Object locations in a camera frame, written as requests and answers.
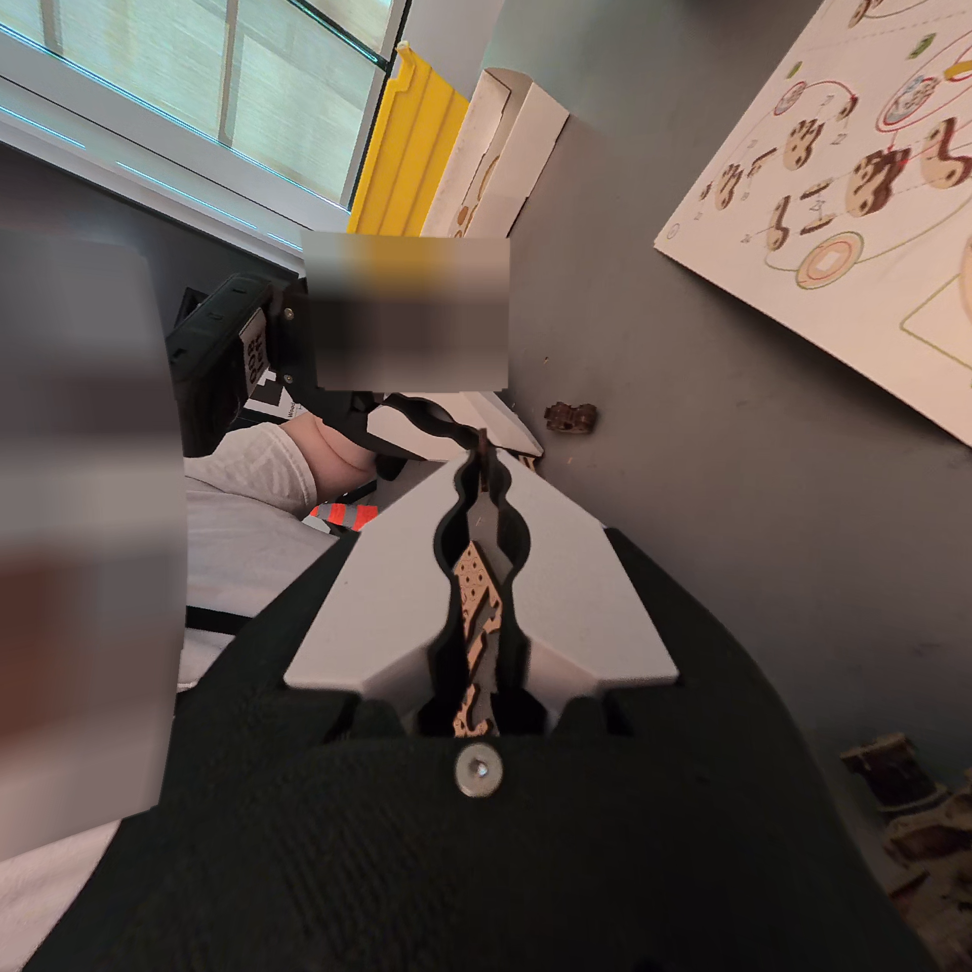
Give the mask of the black framed printed card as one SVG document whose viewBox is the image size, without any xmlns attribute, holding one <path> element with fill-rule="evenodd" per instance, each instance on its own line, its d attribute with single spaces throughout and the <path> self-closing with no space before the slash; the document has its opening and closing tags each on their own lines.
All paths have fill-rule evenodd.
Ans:
<svg viewBox="0 0 972 972">
<path fill-rule="evenodd" d="M 271 297 L 268 282 L 244 274 L 212 295 L 184 291 L 166 350 L 184 441 L 200 453 L 228 431 L 299 412 L 268 358 Z"/>
</svg>

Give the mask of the laser-cut wooden parts sheet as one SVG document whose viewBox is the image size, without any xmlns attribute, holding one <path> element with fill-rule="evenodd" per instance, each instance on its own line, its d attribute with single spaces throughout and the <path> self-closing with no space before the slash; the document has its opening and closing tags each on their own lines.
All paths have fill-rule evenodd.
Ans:
<svg viewBox="0 0 972 972">
<path fill-rule="evenodd" d="M 469 541 L 454 569 L 459 581 L 467 659 L 467 688 L 453 718 L 457 739 L 496 735 L 490 690 L 482 674 L 491 638 L 502 627 L 504 602 L 481 547 Z"/>
</svg>

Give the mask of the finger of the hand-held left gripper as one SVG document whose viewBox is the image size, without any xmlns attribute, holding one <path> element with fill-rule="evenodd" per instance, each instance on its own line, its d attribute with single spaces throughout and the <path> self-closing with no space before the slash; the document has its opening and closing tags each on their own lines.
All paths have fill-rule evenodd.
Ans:
<svg viewBox="0 0 972 972">
<path fill-rule="evenodd" d="M 377 407 L 367 420 L 370 435 L 411 457 L 445 463 L 475 449 L 475 434 L 438 407 Z"/>
<path fill-rule="evenodd" d="M 512 453 L 543 456 L 543 448 L 521 420 L 496 393 L 411 393 L 430 401 L 458 424 L 474 430 L 486 429 L 491 444 Z"/>
</svg>

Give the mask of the person's left forearm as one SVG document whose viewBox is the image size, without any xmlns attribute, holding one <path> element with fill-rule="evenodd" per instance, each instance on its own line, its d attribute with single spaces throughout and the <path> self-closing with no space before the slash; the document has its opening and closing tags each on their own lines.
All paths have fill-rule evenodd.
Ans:
<svg viewBox="0 0 972 972">
<path fill-rule="evenodd" d="M 201 488 L 297 518 L 367 484 L 376 472 L 373 452 L 309 412 L 231 431 L 211 455 L 187 458 L 184 468 Z"/>
</svg>

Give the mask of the white framed window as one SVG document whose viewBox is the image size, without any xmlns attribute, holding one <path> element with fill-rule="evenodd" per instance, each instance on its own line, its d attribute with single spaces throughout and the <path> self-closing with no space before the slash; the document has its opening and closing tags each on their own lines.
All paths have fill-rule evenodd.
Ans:
<svg viewBox="0 0 972 972">
<path fill-rule="evenodd" d="M 349 222 L 410 6 L 3 1 L 2 142 L 296 266 Z"/>
</svg>

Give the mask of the open instruction booklet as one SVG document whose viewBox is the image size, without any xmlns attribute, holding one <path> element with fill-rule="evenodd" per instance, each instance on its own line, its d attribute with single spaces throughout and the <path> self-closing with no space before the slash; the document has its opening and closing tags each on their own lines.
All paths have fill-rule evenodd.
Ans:
<svg viewBox="0 0 972 972">
<path fill-rule="evenodd" d="M 971 3 L 824 2 L 654 246 L 966 445 Z"/>
</svg>

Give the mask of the orange reflective strip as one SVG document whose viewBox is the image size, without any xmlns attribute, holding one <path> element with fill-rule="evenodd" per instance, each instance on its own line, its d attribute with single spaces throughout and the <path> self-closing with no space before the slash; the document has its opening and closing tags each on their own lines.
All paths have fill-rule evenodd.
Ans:
<svg viewBox="0 0 972 972">
<path fill-rule="evenodd" d="M 371 523 L 379 513 L 374 504 L 318 504 L 303 524 L 319 532 L 340 536 L 347 532 L 358 532 Z"/>
</svg>

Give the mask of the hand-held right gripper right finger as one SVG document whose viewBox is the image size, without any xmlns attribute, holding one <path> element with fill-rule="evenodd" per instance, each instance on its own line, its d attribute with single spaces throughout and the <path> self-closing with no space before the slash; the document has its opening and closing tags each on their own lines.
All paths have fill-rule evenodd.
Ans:
<svg viewBox="0 0 972 972">
<path fill-rule="evenodd" d="M 501 735 L 539 735 L 580 697 L 670 686 L 678 669 L 609 531 L 512 454 L 494 452 L 509 562 L 495 665 Z"/>
</svg>

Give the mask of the yellow plastic bin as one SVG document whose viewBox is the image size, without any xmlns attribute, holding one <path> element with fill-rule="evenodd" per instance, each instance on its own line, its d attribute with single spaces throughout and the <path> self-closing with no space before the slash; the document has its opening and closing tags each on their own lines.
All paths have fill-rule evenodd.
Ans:
<svg viewBox="0 0 972 972">
<path fill-rule="evenodd" d="M 385 86 L 346 230 L 417 237 L 468 112 L 468 99 L 407 42 Z"/>
</svg>

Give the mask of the white cardboard box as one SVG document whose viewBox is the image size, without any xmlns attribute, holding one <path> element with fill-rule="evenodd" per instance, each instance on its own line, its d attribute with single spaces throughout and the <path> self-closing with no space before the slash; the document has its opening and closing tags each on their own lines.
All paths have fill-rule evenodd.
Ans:
<svg viewBox="0 0 972 972">
<path fill-rule="evenodd" d="M 569 111 L 529 76 L 485 69 L 421 236 L 508 237 L 568 118 Z"/>
</svg>

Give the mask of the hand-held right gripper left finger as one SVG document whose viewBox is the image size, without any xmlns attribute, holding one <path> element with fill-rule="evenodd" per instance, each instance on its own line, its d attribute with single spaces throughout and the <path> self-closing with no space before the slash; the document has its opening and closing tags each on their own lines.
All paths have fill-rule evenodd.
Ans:
<svg viewBox="0 0 972 972">
<path fill-rule="evenodd" d="M 291 689 L 341 691 L 454 737 L 468 688 L 463 599 L 471 454 L 463 452 L 363 528 L 285 675 Z"/>
</svg>

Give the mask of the assembled wooden model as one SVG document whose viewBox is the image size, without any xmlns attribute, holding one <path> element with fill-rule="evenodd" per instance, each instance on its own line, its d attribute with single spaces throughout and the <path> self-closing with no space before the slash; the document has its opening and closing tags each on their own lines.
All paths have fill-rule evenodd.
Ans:
<svg viewBox="0 0 972 972">
<path fill-rule="evenodd" d="M 903 869 L 886 893 L 941 970 L 971 969 L 971 770 L 951 790 L 902 733 L 841 754 L 876 798 L 883 849 Z"/>
</svg>

